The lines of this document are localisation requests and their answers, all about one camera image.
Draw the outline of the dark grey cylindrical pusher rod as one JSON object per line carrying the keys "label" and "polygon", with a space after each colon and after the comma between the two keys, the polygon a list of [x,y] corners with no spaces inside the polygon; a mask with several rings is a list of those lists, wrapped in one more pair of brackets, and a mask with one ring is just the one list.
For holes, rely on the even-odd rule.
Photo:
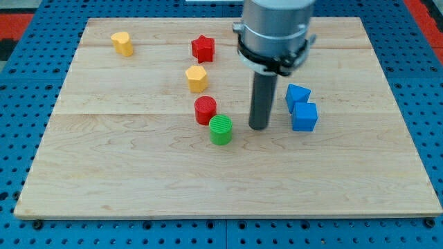
{"label": "dark grey cylindrical pusher rod", "polygon": [[268,127],[277,79],[277,75],[254,73],[248,119],[250,128],[263,130]]}

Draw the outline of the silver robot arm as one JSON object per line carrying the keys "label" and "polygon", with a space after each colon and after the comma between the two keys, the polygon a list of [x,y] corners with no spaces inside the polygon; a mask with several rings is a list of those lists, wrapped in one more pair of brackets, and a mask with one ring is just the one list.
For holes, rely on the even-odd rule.
{"label": "silver robot arm", "polygon": [[307,36],[315,0],[245,0],[233,24],[237,54],[254,71],[248,125],[269,125],[280,76],[289,77],[308,58],[316,36]]}

